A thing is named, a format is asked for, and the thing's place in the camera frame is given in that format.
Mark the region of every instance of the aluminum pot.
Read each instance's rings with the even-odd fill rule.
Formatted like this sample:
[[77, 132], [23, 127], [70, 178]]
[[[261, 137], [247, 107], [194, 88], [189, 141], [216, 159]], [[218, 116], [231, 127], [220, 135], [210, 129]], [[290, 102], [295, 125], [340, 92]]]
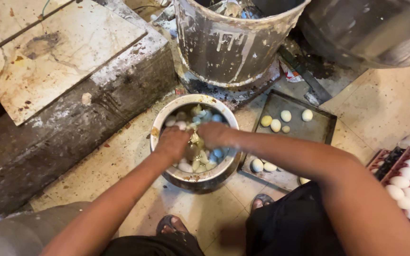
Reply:
[[320, 55], [340, 64], [410, 66], [410, 0], [315, 0], [298, 24]]
[[[238, 123], [236, 121], [234, 114], [227, 106], [225, 106], [224, 103], [220, 102], [219, 100], [211, 96], [207, 96], [207, 95], [202, 95], [202, 94], [185, 95], [185, 96], [179, 97], [171, 101], [170, 103], [168, 103], [163, 109], [161, 109], [161, 111], [158, 113], [158, 115], [154, 119], [153, 126], [151, 127], [151, 136], [150, 136], [151, 151], [154, 151], [154, 149], [156, 148], [156, 145], [158, 144], [159, 136], [163, 129], [165, 119], [178, 108], [181, 108], [186, 105], [192, 105], [192, 104], [196, 104], [196, 105], [201, 104], [201, 105], [206, 105], [211, 108], [214, 108], [215, 110], [219, 111], [224, 116], [224, 118], [229, 123], [230, 127], [232, 127], [233, 129], [239, 130]], [[170, 166], [163, 173], [163, 176], [169, 181], [171, 181], [172, 179], [176, 179], [182, 183], [210, 182], [214, 178], [219, 177], [229, 168], [229, 166], [234, 161], [236, 154], [237, 154], [236, 149], [231, 148], [227, 156], [218, 166], [206, 172], [192, 174], [192, 173], [183, 172], [174, 166]]]
[[210, 0], [174, 0], [183, 64], [202, 81], [237, 87], [259, 79], [311, 0], [254, 0], [262, 19], [224, 16]]

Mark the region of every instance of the plastic egg crate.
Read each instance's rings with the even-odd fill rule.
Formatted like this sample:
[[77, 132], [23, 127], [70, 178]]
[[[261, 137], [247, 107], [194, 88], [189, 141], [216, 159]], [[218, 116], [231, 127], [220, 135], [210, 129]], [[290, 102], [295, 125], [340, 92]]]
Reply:
[[[367, 169], [373, 172], [376, 177], [380, 177], [381, 184], [386, 187], [387, 185], [390, 185], [391, 178], [402, 176], [402, 173], [400, 172], [400, 170], [404, 171], [402, 168], [409, 167], [409, 165], [405, 163], [406, 160], [410, 160], [410, 147], [406, 150], [397, 147], [393, 151], [382, 149], [371, 163], [368, 164]], [[403, 189], [404, 195], [410, 191], [410, 187], [407, 189], [409, 190]], [[408, 214], [407, 210], [402, 211], [406, 215]]]

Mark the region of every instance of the black pants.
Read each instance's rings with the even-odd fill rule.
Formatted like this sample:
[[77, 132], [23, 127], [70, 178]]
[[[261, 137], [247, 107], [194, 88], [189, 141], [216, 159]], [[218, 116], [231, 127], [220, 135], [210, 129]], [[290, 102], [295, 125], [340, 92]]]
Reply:
[[[315, 182], [256, 209], [246, 221], [247, 256], [345, 255], [322, 206]], [[125, 236], [110, 242], [104, 256], [203, 256], [191, 234]]]

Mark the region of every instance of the flip-flop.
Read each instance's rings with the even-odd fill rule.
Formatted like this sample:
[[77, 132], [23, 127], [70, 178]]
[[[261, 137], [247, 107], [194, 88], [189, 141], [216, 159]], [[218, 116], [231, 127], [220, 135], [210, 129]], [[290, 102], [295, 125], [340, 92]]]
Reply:
[[[157, 236], [162, 234], [161, 231], [164, 229], [164, 226], [168, 226], [172, 230], [177, 231], [174, 228], [174, 226], [172, 225], [172, 217], [176, 217], [176, 216], [166, 215], [159, 221], [158, 226], [156, 227], [156, 235]], [[185, 227], [186, 231], [189, 233], [189, 230], [188, 230], [188, 228], [186, 228], [185, 224], [183, 224], [183, 226]]]
[[256, 197], [251, 202], [251, 213], [252, 213], [252, 205], [254, 204], [254, 201], [256, 199], [260, 199], [262, 201], [262, 207], [265, 205], [265, 203], [273, 204], [275, 202], [269, 195], [266, 195], [266, 194], [256, 195]]

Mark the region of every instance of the metal tray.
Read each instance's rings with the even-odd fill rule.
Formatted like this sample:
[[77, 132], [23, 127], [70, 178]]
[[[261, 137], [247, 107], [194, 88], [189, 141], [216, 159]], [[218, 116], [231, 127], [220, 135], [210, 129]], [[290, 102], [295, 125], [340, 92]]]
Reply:
[[[302, 119], [302, 113], [305, 109], [310, 109], [313, 113], [313, 118], [310, 122], [304, 122]], [[289, 110], [292, 114], [292, 119], [288, 123], [281, 119], [280, 114], [282, 110]], [[278, 119], [281, 121], [282, 126], [290, 126], [291, 131], [287, 134], [280, 131], [277, 133], [280, 136], [296, 137], [328, 145], [332, 142], [336, 121], [338, 119], [333, 114], [276, 90], [270, 91], [259, 120], [253, 128], [253, 132], [256, 133], [275, 134], [270, 127], [260, 125], [260, 120], [265, 115], [270, 115], [273, 119]], [[251, 162], [255, 158], [255, 156], [247, 154], [242, 165], [242, 171], [287, 191], [292, 191], [299, 186], [298, 177], [284, 170], [277, 170], [271, 173], [266, 171], [254, 173], [251, 169]]]

